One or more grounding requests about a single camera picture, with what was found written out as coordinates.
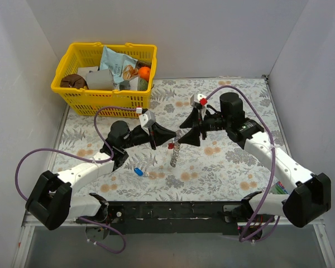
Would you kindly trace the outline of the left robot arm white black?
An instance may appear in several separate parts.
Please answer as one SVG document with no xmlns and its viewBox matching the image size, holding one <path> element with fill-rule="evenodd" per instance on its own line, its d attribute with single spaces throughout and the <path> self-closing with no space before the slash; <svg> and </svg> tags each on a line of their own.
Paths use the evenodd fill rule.
<svg viewBox="0 0 335 268">
<path fill-rule="evenodd" d="M 34 186 L 26 209 L 47 229 L 54 230 L 66 219 L 84 218 L 95 223 L 108 222 L 108 201 L 96 193 L 76 193 L 102 175 L 114 172 L 128 159 L 127 148 L 148 143 L 153 149 L 175 138 L 176 133 L 158 123 L 130 130 L 125 121 L 111 125 L 106 144 L 91 159 L 75 167 L 42 173 Z"/>
</svg>

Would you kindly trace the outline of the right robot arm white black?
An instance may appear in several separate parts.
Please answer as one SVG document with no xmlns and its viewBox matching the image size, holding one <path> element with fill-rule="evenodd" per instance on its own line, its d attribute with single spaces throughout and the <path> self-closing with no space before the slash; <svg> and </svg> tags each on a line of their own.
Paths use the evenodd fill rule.
<svg viewBox="0 0 335 268">
<path fill-rule="evenodd" d="M 331 208 L 331 180 L 326 174 L 314 174 L 276 148 L 267 132 L 256 121 L 246 117 L 243 101 L 237 93 L 223 93 L 220 111 L 211 114 L 207 99 L 194 94 L 190 99 L 193 110 L 180 128 L 190 129 L 178 142 L 200 146 L 208 131 L 227 132 L 229 139 L 258 159 L 274 173 L 286 190 L 285 194 L 256 191 L 241 200 L 241 207 L 231 212 L 254 222 L 262 214 L 285 217 L 302 228 Z"/>
</svg>

